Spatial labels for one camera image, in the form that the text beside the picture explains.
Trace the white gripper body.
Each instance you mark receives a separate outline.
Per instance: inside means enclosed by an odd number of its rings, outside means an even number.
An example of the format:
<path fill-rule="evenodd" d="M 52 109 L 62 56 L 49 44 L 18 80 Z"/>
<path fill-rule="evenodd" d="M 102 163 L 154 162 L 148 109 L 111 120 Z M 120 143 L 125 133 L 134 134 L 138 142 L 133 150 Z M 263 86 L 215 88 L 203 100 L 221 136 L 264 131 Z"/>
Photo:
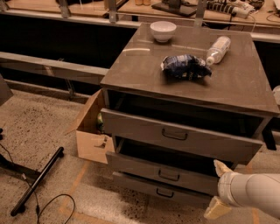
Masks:
<path fill-rule="evenodd" d="M 240 177 L 241 174 L 238 172 L 225 172 L 221 175 L 218 182 L 218 195 L 221 201 L 231 207 L 241 207 L 242 204 L 238 202 L 234 197 L 232 190 L 232 183 L 235 177 Z"/>

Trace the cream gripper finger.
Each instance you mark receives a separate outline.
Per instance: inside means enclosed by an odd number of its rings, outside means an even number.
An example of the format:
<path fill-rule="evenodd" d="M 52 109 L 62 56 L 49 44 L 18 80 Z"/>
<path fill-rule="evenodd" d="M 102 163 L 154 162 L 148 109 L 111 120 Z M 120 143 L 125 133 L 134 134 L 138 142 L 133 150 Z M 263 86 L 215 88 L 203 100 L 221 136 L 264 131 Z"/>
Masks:
<path fill-rule="evenodd" d="M 208 220 L 216 220 L 231 210 L 232 208 L 229 205 L 223 203 L 218 196 L 214 196 L 204 212 L 204 217 Z"/>
<path fill-rule="evenodd" d="M 230 168 L 228 168 L 224 163 L 222 163 L 221 161 L 215 159 L 213 161 L 214 167 L 215 167 L 215 171 L 218 177 L 221 177 L 224 173 L 226 172 L 231 172 L 232 170 Z"/>

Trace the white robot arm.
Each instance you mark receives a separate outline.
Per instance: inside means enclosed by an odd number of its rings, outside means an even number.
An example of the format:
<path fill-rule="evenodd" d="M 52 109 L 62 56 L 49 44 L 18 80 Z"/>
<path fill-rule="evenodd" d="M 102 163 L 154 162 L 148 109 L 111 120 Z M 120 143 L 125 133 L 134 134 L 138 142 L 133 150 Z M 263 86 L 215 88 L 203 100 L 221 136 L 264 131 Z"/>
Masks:
<path fill-rule="evenodd" d="M 280 219 L 280 175 L 275 173 L 241 174 L 215 159 L 215 171 L 220 178 L 218 195 L 214 196 L 204 217 L 215 220 L 232 207 L 254 207 Z"/>

